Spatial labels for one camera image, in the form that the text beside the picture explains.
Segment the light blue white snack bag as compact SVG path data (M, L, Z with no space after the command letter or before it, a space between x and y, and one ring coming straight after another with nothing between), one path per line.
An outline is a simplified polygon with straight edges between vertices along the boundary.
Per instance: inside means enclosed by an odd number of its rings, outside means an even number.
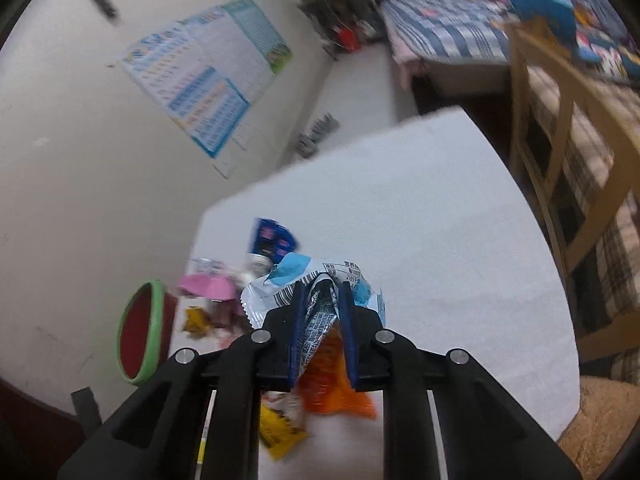
M250 326L259 330L270 311L289 308L297 281L306 286L306 315L304 336L300 338L298 378L330 328L339 320L337 297L343 282L349 282L357 307L376 312L381 322L386 322L382 292L372 289L356 263L346 260L331 262L290 252L268 275L250 282L242 291L241 304Z

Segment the orange snack bag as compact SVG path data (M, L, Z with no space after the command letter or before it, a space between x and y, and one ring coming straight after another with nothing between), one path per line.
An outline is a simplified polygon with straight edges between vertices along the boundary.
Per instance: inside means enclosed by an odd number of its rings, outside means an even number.
M316 415L349 414L376 419L367 393L352 388L346 374L343 339L332 328L297 382L305 410Z

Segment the yellow snack packet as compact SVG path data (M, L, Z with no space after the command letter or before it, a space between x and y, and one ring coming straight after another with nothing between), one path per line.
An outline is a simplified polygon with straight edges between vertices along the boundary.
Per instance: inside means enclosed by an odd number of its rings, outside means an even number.
M307 439L307 431L295 426L286 416L262 404L258 437L273 460L282 460L296 445Z

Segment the silver brown snack wrapper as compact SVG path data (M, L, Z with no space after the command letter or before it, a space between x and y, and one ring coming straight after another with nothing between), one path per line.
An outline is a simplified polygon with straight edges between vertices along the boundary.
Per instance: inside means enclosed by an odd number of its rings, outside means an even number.
M250 284L250 282L268 275L272 267L273 263L270 258L258 254L248 254L240 268L224 267L222 275L232 281L236 296L238 297L236 307L234 308L234 314L238 318L242 318L245 315L241 304L242 291L246 289L246 286Z

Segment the pink snack wrapper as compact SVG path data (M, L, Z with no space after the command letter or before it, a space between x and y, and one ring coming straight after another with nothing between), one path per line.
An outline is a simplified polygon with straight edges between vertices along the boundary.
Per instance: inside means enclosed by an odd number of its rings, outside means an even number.
M238 299L234 281L224 274L194 273L180 278L178 287L189 295L225 302Z

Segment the dark blue pig wrapper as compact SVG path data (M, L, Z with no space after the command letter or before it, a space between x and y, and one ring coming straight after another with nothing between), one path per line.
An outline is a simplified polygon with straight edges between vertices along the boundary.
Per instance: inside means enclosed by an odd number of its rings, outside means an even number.
M290 252L297 249L294 235L279 222L272 219L259 218L250 242L250 253L267 257L278 264Z

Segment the small yellow wrapper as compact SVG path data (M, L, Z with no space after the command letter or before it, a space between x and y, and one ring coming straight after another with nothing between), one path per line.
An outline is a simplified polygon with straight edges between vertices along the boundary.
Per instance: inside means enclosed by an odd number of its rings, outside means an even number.
M184 311L182 330L193 338L202 338L208 335L212 327L212 321L208 313L201 307L188 307Z

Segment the grey shoe near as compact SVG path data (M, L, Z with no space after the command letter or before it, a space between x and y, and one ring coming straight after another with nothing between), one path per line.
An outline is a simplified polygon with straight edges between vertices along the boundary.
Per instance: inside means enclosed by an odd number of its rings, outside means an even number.
M301 133L297 139L296 154L303 158L314 157L318 153L318 138L313 133Z

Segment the grey shoe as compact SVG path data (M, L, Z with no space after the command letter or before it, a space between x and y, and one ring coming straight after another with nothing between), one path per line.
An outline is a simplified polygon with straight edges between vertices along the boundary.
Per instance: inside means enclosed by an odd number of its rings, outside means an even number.
M318 153L318 138L313 133L301 133L297 139L296 154L303 158L314 157Z
M326 113L314 121L308 136L312 142L318 143L338 128L340 128L340 122L331 113Z

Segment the red bin with green rim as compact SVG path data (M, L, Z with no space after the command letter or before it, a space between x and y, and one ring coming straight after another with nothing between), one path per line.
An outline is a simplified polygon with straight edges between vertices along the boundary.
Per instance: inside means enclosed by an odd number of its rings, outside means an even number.
M148 281L132 295L120 318L117 363L126 382L144 384L168 358L178 298L160 281Z

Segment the grey shoe far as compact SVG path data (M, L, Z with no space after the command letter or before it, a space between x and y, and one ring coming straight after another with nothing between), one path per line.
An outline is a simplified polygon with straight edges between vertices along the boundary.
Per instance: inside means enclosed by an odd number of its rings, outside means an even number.
M340 128L340 122L331 113L326 113L314 121L308 136L312 142L318 143L338 128Z

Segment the red bucket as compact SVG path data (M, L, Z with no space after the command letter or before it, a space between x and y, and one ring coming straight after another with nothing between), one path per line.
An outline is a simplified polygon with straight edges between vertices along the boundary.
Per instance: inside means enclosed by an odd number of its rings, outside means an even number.
M335 29L338 44L347 53L354 53L361 49L358 35L352 29L347 27L337 27Z

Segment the bed with plaid quilt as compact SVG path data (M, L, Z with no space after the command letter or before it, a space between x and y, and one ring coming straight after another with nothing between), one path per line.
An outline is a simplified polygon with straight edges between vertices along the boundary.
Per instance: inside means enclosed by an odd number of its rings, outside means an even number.
M574 62L620 84L638 84L639 48L608 0L570 0L576 18ZM383 16L398 61L506 64L504 24L518 18L509 0L384 0Z

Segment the wooden chair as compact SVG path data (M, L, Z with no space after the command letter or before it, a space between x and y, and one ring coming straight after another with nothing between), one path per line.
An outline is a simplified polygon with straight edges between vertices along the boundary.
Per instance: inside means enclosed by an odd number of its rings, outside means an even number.
M639 347L639 91L590 74L539 25L506 25L509 167L533 187L580 362Z

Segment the dark metal side table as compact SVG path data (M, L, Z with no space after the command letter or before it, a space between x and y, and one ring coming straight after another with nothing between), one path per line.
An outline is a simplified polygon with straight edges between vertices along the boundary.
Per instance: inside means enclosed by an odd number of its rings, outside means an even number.
M337 27L356 32L361 47L386 39L386 28L375 0L299 0L297 7L311 21L322 49L334 61L347 54L338 44Z

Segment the plaid seat cushion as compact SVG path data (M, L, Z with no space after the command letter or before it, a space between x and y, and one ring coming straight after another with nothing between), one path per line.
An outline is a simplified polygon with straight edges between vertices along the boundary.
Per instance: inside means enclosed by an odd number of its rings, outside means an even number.
M639 382L639 91L528 68L522 145L573 289L582 374Z

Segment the brown fuzzy rug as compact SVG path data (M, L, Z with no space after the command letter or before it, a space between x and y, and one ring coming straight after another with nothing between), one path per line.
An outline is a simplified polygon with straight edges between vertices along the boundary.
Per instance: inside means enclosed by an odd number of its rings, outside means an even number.
M639 419L639 387L582 376L578 412L558 445L584 479L597 479L612 464Z

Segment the blue book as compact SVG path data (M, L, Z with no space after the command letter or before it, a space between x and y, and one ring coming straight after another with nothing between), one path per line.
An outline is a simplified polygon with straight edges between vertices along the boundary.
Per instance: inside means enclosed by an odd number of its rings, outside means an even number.
M570 0L509 0L522 22L541 18L563 47L577 48L576 18Z

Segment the green bordered wall poster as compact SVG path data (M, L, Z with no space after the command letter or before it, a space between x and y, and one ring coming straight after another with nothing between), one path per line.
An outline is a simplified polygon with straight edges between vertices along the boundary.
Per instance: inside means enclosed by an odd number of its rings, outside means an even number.
M222 8L244 32L267 61L274 74L280 73L293 53L280 32L273 26L254 0L233 0Z

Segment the blue learning wall poster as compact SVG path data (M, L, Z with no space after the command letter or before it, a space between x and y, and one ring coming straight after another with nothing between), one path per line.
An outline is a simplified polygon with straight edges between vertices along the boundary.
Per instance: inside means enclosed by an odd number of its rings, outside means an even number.
M186 29L172 24L130 46L122 68L211 158L250 108Z

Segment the white middle wall poster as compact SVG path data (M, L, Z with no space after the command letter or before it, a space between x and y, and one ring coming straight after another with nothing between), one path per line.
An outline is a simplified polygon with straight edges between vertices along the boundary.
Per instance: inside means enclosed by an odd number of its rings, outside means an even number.
M228 78L250 104L273 78L273 72L252 40L222 6L213 6L181 22L212 65Z

